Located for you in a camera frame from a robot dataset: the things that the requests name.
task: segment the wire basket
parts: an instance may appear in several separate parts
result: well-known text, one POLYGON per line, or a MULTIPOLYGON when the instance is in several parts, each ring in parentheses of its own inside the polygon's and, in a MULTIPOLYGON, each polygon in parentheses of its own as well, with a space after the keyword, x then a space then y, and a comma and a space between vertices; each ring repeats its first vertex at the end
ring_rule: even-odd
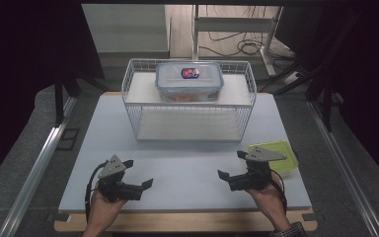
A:
POLYGON ((224 86, 214 103, 166 103, 155 87, 156 67, 173 59, 131 59, 122 81, 122 99, 137 140, 240 142, 257 97, 247 61, 214 61, 224 86))

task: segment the white table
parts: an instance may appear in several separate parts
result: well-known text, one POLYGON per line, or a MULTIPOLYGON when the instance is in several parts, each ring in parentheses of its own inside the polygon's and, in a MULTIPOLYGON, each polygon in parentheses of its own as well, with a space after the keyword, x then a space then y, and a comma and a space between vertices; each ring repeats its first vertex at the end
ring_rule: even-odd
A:
MULTIPOLYGON (((243 191, 231 192, 229 185, 218 178, 217 170, 231 176, 246 173, 246 163, 237 158, 236 151, 247 150, 250 144, 276 140, 288 138, 275 100, 269 94, 258 94, 240 143, 137 141, 121 95, 104 94, 95 109, 59 210, 83 213, 85 188, 92 172, 116 154, 122 161, 134 160, 134 166, 125 172, 125 183, 140 185, 154 179, 152 188, 143 192, 140 201, 129 201, 124 212, 188 213, 195 222, 197 218, 192 216, 195 212, 249 214, 256 210, 252 198, 243 191)), ((288 209, 313 212, 298 168, 281 175, 288 209)))

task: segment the label on container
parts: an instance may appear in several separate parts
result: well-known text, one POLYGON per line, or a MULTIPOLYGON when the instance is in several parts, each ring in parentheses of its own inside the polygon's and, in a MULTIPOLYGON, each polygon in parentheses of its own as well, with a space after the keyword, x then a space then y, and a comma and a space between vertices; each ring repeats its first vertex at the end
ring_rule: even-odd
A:
POLYGON ((196 68, 184 68, 181 71, 181 76, 184 79, 196 79, 199 76, 199 70, 196 68))

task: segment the container lid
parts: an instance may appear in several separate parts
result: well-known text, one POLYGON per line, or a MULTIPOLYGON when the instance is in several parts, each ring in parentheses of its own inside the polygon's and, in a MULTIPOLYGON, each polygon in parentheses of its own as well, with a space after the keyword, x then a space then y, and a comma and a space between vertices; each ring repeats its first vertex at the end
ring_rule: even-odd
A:
POLYGON ((168 62, 156 68, 158 88, 221 88, 223 77, 214 62, 168 62))

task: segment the hand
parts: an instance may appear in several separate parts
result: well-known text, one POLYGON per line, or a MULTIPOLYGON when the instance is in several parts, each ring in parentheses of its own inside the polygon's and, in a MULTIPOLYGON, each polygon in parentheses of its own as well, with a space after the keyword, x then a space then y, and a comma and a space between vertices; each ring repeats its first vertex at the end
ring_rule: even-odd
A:
MULTIPOLYGON (((281 186, 279 178, 272 172, 272 179, 281 186)), ((279 192, 271 184, 263 190, 246 190, 252 196, 258 209, 270 220, 277 232, 291 228, 291 224, 285 216, 279 192)))
POLYGON ((89 213, 88 225, 85 229, 83 237, 100 236, 107 228, 109 228, 121 208, 127 203, 127 200, 121 199, 116 202, 107 200, 98 189, 94 190, 91 198, 91 211, 89 213))

